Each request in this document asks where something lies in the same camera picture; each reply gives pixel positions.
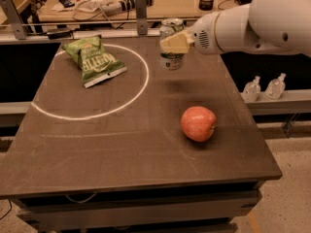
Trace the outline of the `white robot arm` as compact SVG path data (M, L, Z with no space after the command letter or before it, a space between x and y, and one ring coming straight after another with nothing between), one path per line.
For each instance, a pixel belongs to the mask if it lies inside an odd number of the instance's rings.
M311 55L311 0L252 0L214 12L160 41L168 53Z

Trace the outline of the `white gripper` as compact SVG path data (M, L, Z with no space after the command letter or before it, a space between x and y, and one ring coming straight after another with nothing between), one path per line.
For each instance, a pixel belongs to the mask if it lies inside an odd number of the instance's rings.
M189 30L183 30L160 41L160 48L167 53L188 53L193 46L202 54L221 54L216 25L220 14L214 12L198 19Z

